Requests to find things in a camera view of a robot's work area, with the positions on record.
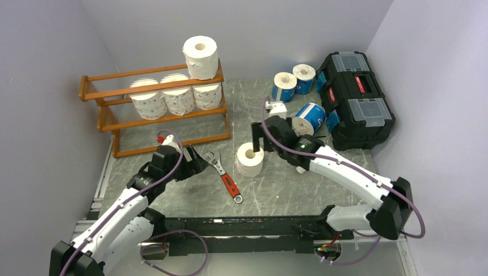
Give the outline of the blue roll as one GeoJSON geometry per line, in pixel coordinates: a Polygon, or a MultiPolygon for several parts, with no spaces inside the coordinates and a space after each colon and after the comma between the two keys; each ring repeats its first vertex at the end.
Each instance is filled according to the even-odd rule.
{"type": "Polygon", "coordinates": [[[292,73],[297,79],[295,93],[308,94],[316,75],[315,69],[307,64],[298,64],[293,67],[292,73]]]}
{"type": "Polygon", "coordinates": [[[292,129],[297,135],[314,135],[326,119],[323,107],[315,103],[305,104],[292,118],[292,129]]]}
{"type": "Polygon", "coordinates": [[[279,72],[273,78],[272,98],[274,101],[291,102],[293,100],[297,78],[288,72],[279,72]]]}

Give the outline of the dotted white roll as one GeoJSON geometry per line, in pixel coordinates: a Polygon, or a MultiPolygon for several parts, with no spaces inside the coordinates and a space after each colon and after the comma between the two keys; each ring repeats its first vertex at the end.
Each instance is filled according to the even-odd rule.
{"type": "MultiPolygon", "coordinates": [[[[160,80],[160,83],[176,82],[189,80],[185,74],[169,74],[160,80]]],[[[190,113],[195,108],[195,99],[192,86],[176,87],[173,89],[162,90],[163,97],[169,111],[177,116],[190,113]]]]}
{"type": "Polygon", "coordinates": [[[222,100],[220,83],[193,86],[195,104],[199,109],[212,110],[218,108],[222,100]]]}
{"type": "Polygon", "coordinates": [[[167,112],[167,104],[159,90],[129,95],[137,113],[145,120],[156,120],[167,112]]]}

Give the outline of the dotted white roll front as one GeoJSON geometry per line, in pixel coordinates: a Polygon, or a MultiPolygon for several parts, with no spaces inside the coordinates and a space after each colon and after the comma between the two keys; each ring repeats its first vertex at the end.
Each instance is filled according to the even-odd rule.
{"type": "MultiPolygon", "coordinates": [[[[160,80],[160,83],[176,82],[189,80],[185,74],[169,74],[160,80]]],[[[195,108],[195,99],[192,86],[176,87],[173,89],[162,90],[163,97],[169,111],[177,116],[190,113],[195,108]]]]}

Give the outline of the plain white paper roll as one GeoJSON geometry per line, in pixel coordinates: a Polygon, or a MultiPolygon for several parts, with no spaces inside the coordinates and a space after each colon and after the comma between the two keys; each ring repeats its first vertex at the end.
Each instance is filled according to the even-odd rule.
{"type": "Polygon", "coordinates": [[[182,52],[188,73],[198,80],[213,79],[219,67],[218,47],[208,36],[193,36],[184,42],[182,52]]]}

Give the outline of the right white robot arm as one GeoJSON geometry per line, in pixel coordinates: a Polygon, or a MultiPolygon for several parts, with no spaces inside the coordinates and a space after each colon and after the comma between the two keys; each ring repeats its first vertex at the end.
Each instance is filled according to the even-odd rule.
{"type": "Polygon", "coordinates": [[[364,204],[328,205],[318,217],[317,231],[330,239],[342,231],[370,230],[396,240],[413,208],[410,183],[382,177],[347,160],[313,135],[298,136],[291,120],[272,116],[251,124],[254,150],[277,152],[288,164],[322,175],[359,196],[364,204]]]}

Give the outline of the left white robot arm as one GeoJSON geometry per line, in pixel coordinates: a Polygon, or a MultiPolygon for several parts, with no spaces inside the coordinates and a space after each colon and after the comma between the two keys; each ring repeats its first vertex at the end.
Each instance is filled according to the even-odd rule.
{"type": "Polygon", "coordinates": [[[149,206],[169,182],[186,180],[207,166],[191,145],[160,145],[97,221],[72,241],[54,246],[49,274],[107,275],[139,243],[176,233],[166,225],[165,215],[149,206]]]}

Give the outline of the orange wooden shelf rack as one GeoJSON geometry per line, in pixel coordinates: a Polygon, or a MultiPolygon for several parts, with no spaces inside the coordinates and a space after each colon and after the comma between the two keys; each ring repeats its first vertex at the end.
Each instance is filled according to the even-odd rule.
{"type": "Polygon", "coordinates": [[[154,90],[183,88],[185,86],[192,87],[194,85],[209,85],[209,84],[216,84],[216,83],[223,84],[224,73],[223,73],[221,62],[218,62],[218,71],[216,76],[212,79],[207,79],[207,80],[198,80],[198,79],[180,80],[180,81],[174,81],[174,82],[163,83],[158,85],[120,88],[120,89],[107,90],[107,91],[98,91],[96,89],[96,86],[94,85],[95,81],[106,81],[106,80],[116,79],[116,78],[141,76],[144,74],[183,70],[187,68],[188,66],[186,64],[180,64],[176,66],[158,67],[158,68],[151,68],[146,70],[122,72],[122,73],[109,74],[109,75],[100,75],[100,76],[84,75],[81,77],[81,84],[79,86],[79,97],[83,102],[94,100],[95,103],[97,104],[97,108],[98,108],[97,129],[99,132],[108,132],[108,131],[111,132],[112,134],[111,153],[114,158],[124,158],[128,156],[147,154],[150,152],[154,152],[156,150],[157,148],[156,145],[150,147],[144,147],[144,148],[130,149],[126,151],[122,151],[120,149],[121,130],[128,129],[128,128],[142,127],[145,125],[155,125],[155,124],[174,122],[174,121],[178,122],[190,118],[213,116],[216,114],[220,114],[222,116],[223,125],[225,126],[225,130],[226,130],[224,134],[206,136],[197,139],[183,140],[182,144],[184,146],[198,145],[198,144],[205,144],[205,143],[227,140],[231,138],[230,124],[227,118],[227,112],[228,112],[227,103],[224,96],[223,87],[220,88],[221,101],[216,109],[202,110],[197,108],[197,109],[193,109],[191,112],[183,116],[177,116],[170,112],[166,112],[164,116],[154,120],[145,120],[142,118],[135,119],[134,117],[131,117],[130,119],[124,118],[123,120],[119,120],[116,117],[114,110],[111,108],[120,105],[121,106],[120,109],[122,111],[131,112],[135,110],[132,100],[128,97],[130,94],[153,92],[154,90]]]}

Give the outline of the black plastic toolbox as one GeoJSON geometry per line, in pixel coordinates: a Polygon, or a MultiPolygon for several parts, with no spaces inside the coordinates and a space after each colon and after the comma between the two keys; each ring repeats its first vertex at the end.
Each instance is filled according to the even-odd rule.
{"type": "Polygon", "coordinates": [[[337,151],[385,142],[396,118],[362,52],[333,52],[316,71],[315,87],[337,151]]]}

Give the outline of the red handled adjustable wrench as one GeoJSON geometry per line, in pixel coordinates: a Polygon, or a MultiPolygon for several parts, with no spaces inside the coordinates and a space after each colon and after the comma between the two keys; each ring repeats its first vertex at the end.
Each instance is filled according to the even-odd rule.
{"type": "Polygon", "coordinates": [[[241,204],[243,202],[243,197],[241,192],[237,188],[234,180],[225,171],[220,162],[220,153],[218,151],[208,151],[207,153],[208,163],[214,167],[220,175],[223,184],[225,185],[229,195],[232,197],[236,204],[241,204]]]}

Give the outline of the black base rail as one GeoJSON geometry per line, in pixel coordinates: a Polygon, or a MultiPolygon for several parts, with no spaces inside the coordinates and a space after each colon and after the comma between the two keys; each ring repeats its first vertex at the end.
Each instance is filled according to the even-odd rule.
{"type": "Polygon", "coordinates": [[[351,230],[336,232],[321,216],[167,217],[149,242],[168,247],[170,256],[208,253],[292,251],[312,254],[320,242],[352,240],[351,230]]]}

